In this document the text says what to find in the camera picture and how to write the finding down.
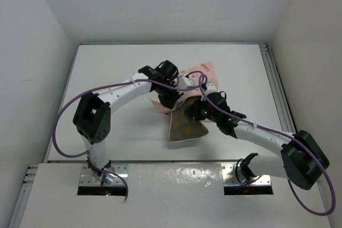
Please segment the grey floral pillow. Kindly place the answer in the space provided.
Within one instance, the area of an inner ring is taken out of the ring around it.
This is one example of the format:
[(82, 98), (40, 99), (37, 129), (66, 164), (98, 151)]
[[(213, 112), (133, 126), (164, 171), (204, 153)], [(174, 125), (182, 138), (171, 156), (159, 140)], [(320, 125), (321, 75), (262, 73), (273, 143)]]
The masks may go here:
[(189, 118), (185, 110), (190, 107), (197, 97), (189, 97), (182, 106), (171, 112), (170, 127), (168, 139), (171, 142), (178, 143), (182, 141), (195, 140), (206, 136), (209, 131), (200, 122)]

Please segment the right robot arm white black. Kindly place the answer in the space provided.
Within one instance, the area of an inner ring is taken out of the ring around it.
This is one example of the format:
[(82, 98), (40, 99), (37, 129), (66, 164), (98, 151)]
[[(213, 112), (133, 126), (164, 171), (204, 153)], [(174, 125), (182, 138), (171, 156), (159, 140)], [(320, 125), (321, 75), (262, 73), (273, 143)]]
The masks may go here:
[(246, 115), (232, 111), (226, 98), (213, 92), (206, 98), (197, 97), (185, 111), (196, 121), (208, 119), (225, 135), (252, 142), (271, 152), (274, 160), (251, 153), (240, 161), (237, 178), (249, 182), (260, 175), (272, 175), (290, 180), (301, 189), (309, 190), (323, 174), (330, 162), (313, 136), (304, 130), (297, 133), (276, 133), (247, 121)]

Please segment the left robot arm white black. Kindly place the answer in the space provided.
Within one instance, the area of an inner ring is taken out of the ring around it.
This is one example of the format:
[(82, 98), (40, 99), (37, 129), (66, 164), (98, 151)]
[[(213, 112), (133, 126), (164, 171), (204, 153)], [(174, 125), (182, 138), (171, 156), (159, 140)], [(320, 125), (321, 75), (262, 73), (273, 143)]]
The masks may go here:
[(90, 158), (88, 165), (96, 176), (101, 177), (101, 170), (110, 166), (104, 140), (110, 133), (111, 115), (136, 97), (152, 91), (158, 94), (164, 107), (172, 109), (183, 95), (175, 90), (181, 77), (178, 68), (166, 60), (156, 68), (142, 67), (119, 86), (81, 97), (73, 123), (84, 140)]

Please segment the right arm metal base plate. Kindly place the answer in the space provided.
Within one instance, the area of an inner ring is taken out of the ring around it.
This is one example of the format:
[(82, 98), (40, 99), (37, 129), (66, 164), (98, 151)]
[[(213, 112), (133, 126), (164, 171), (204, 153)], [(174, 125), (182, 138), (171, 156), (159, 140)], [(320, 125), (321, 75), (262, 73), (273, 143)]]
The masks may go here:
[(226, 162), (221, 164), (221, 172), (224, 186), (270, 186), (271, 178), (268, 175), (249, 176), (243, 175), (240, 163)]

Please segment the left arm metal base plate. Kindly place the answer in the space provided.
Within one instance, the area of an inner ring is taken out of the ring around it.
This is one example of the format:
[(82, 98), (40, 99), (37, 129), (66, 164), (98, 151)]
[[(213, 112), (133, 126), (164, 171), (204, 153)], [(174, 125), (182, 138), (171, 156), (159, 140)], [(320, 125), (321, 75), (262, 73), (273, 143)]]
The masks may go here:
[[(109, 171), (116, 173), (122, 177), (126, 182), (128, 179), (128, 165), (113, 165)], [(108, 187), (124, 186), (123, 181), (113, 174), (104, 174), (97, 176), (93, 170), (86, 164), (83, 165), (79, 185), (83, 187), (100, 186), (100, 184)]]

